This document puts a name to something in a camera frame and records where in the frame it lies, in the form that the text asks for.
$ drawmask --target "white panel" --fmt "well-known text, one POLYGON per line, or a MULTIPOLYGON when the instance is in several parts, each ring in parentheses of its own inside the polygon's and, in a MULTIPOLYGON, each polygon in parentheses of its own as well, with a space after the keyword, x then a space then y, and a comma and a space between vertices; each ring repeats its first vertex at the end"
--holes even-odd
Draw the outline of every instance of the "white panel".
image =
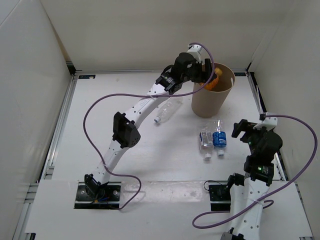
MULTIPOLYGON (((52 179, 83 181, 84 175, 91 173, 101 161, 86 139, 82 125, 84 115, 94 101, 112 93, 146 94, 159 74, 97 74, 95 79, 78 79, 52 179)), ((193 84, 187 82, 179 93, 188 93, 192 89, 193 84)), ((239 138, 231 138, 231 133, 234 123, 241 119, 251 122, 259 120, 247 77, 235 78, 233 89, 217 116, 212 118, 221 119, 225 125, 227 148, 223 159, 218 159, 215 151, 211 162, 203 161, 199 153, 198 128, 204 118, 194 114, 191 99, 191 96, 185 96, 181 108, 161 125, 155 124, 157 109, 153 111, 139 128, 140 142, 123 155, 114 172, 137 175, 144 181, 227 180, 235 172, 244 173, 244 163, 250 154, 249 146, 239 138)), ((88 116, 88 134, 102 155, 112 140, 114 114, 125 112, 138 100, 125 96, 105 99, 88 116)), ((112 176, 111 180, 119 181, 120 178, 112 176)))
POLYGON ((1 0, 0 2, 0 25, 17 5, 19 0, 1 0))
POLYGON ((69 79, 41 3, 20 1, 0 27, 0 239, 39 176, 69 79))
POLYGON ((219 63, 244 69, 292 2, 42 0, 78 70, 163 69, 194 41, 219 63))
MULTIPOLYGON (((270 112, 288 114, 309 123, 320 136, 320 2, 298 0, 276 33, 256 79, 270 112)), ((292 178, 309 159, 313 138, 292 120, 278 121, 282 156, 292 178)), ((315 239, 320 239, 319 151, 298 185, 315 239)))
MULTIPOLYGON (((227 230, 226 224, 211 229, 192 227, 195 216, 210 211, 209 193, 204 190, 203 183, 143 182, 137 198, 118 211, 74 209, 77 182, 43 180, 39 184, 26 231, 36 233, 36 240, 219 240, 227 230)), ((284 184, 274 181, 270 190, 284 184)), ((120 198, 128 199, 137 189, 137 184, 127 182, 121 189, 120 198)), ((263 210, 261 240, 299 240, 299 237, 310 236, 294 184, 272 199, 274 205, 263 210)), ((228 213, 211 214, 196 223, 213 224, 228 216, 228 213)))

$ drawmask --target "wall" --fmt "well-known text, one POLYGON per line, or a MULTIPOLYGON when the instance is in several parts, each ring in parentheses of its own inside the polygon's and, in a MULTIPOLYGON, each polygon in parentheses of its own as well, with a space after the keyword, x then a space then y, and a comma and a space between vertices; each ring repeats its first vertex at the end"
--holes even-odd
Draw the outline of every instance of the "wall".
POLYGON ((190 42, 205 44, 216 62, 245 69, 293 2, 41 1, 77 70, 163 69, 190 42))
MULTIPOLYGON (((255 73, 268 111, 309 123, 320 136, 320 1, 297 0, 279 27, 255 73)), ((282 156, 289 177, 309 159, 313 138, 302 125, 281 119, 282 156)), ((320 239, 319 151, 298 179, 305 210, 316 240, 320 239)))
POLYGON ((1 1, 0 21, 0 239, 8 240, 40 174, 70 75, 39 0, 1 1))

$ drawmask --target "brown bucket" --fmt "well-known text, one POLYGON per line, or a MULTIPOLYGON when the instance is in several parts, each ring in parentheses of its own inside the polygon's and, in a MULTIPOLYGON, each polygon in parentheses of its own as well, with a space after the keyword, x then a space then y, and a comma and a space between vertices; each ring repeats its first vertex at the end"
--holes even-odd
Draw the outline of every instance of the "brown bucket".
MULTIPOLYGON (((220 63, 215 63, 214 67, 220 68, 222 70, 222 75, 219 77, 219 82, 213 88, 213 91, 203 88, 192 95, 192 110, 196 115, 202 118, 211 118, 216 115, 230 90, 235 85, 236 77, 229 67, 220 63)), ((193 91, 198 90, 200 87, 200 84, 195 83, 193 91)))

